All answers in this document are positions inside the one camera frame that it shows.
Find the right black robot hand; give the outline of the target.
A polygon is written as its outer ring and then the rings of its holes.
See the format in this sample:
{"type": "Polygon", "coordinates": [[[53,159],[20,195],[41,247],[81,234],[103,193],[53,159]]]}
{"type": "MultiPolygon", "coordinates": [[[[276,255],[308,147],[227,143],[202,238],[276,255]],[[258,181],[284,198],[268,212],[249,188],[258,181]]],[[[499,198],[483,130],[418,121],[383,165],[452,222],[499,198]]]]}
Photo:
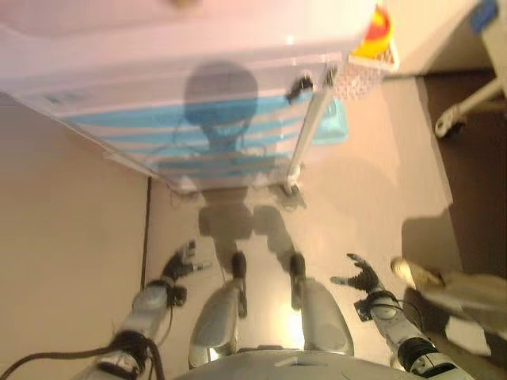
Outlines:
{"type": "Polygon", "coordinates": [[[363,257],[355,253],[347,253],[346,256],[360,271],[352,277],[331,276],[332,284],[351,287],[368,295],[386,290],[373,267],[363,257]]]}

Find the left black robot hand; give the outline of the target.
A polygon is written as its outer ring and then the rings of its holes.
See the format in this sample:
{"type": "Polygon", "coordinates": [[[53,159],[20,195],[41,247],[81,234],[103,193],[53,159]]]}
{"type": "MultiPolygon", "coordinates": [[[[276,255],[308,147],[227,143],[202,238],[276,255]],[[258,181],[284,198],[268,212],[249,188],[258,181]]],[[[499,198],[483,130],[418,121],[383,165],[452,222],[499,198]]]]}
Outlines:
{"type": "Polygon", "coordinates": [[[212,266],[211,261],[196,263],[193,258],[196,255],[196,242],[190,240],[175,251],[162,270],[161,277],[176,283],[180,278],[194,272],[208,269],[212,266]]]}

